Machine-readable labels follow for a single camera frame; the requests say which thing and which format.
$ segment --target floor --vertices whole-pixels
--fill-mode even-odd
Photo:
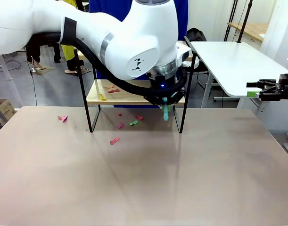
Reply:
[[[83,106],[79,79],[72,75],[65,74],[65,60],[62,58],[61,63],[56,64],[53,61],[53,56],[54,52],[52,47],[41,48],[41,64],[54,67],[55,69],[44,75],[34,74],[33,78],[36,88],[37,104],[42,106]],[[5,61],[11,59],[13,59],[12,56],[5,57]],[[21,67],[10,71],[10,74],[14,79],[23,104],[36,105],[33,81],[29,73],[25,53],[19,52],[15,57],[15,60],[21,63]],[[7,63],[9,70],[19,66],[19,63],[16,61]],[[91,68],[91,64],[88,61],[85,61],[85,66]],[[88,93],[93,83],[93,74],[85,74],[83,79],[86,92]],[[200,75],[199,80],[202,84],[205,84],[207,77],[205,75]],[[189,108],[199,108],[201,106],[203,94],[204,90],[197,85],[197,78],[195,76],[192,81]],[[222,97],[222,91],[211,91],[207,107],[222,108],[222,102],[213,102],[213,96]],[[0,98],[8,98],[13,106],[18,106],[11,93],[10,86],[5,80],[3,72],[0,72]],[[237,102],[235,101],[225,101],[223,103],[224,108],[235,108],[236,106]]]

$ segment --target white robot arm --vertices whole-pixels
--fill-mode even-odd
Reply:
[[[175,73],[188,47],[177,47],[178,25],[173,0],[134,0],[123,22],[104,13],[84,13],[55,0],[0,1],[0,54],[23,48],[31,36],[61,32],[65,17],[77,22],[76,37],[121,80],[152,70]]]

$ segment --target cable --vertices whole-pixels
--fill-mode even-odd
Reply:
[[[12,68],[12,69],[8,69],[9,72],[10,72],[10,71],[13,71],[13,70],[16,70],[16,69],[18,69],[18,68],[21,67],[21,63],[20,63],[19,61],[17,61],[17,60],[14,60],[14,59],[15,59],[15,57],[13,57],[11,60],[7,61],[6,64],[9,63],[9,62],[11,62],[11,61],[16,61],[17,63],[19,63],[19,66],[18,66],[18,67],[15,67],[15,68]]]
[[[27,53],[26,53],[26,50],[25,50],[25,55],[26,55],[26,63],[27,63],[27,65],[28,65],[28,67],[29,67],[30,75],[31,75],[31,78],[32,78],[32,80],[33,80],[33,85],[34,85],[34,94],[35,94],[35,100],[36,100],[36,106],[37,106],[37,95],[36,95],[35,82],[34,82],[34,78],[33,78],[32,70],[31,70],[31,68],[30,68],[29,63],[27,62]]]
[[[243,16],[244,10],[246,9],[246,6],[247,6],[247,0],[246,0],[246,2],[245,2],[245,4],[244,4],[244,7],[243,7],[243,11],[242,11],[241,17],[240,17],[240,19],[239,19],[239,22],[238,22],[237,28],[236,28],[236,30],[235,30],[234,37],[233,37],[233,41],[234,41],[234,38],[235,38],[236,32],[237,32],[237,30],[238,30],[238,27],[239,27],[240,21],[241,21],[241,19],[242,19],[242,16]]]

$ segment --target pink paper scrap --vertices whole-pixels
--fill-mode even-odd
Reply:
[[[62,123],[67,120],[67,117],[68,117],[67,115],[65,115],[65,116],[58,116],[59,120],[61,120]]]
[[[136,115],[135,118],[138,119],[138,120],[143,120],[144,117]]]
[[[117,92],[120,92],[120,90],[119,90],[119,89],[111,90],[111,91],[109,91],[108,93],[117,93]]]
[[[121,129],[121,128],[123,128],[124,127],[124,123],[120,123],[120,125],[117,127],[118,129]]]
[[[105,87],[107,89],[112,89],[112,88],[115,88],[116,86],[115,85],[112,85],[112,86],[108,86],[108,87]]]
[[[120,138],[116,137],[115,139],[113,139],[112,141],[110,141],[111,145],[114,145],[116,142],[119,141]]]

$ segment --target cardboard box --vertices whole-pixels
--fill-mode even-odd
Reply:
[[[6,99],[0,99],[0,111],[7,120],[10,120],[10,118],[12,118],[13,115],[16,113],[11,102]],[[0,119],[0,125],[3,126],[4,124],[5,122]]]

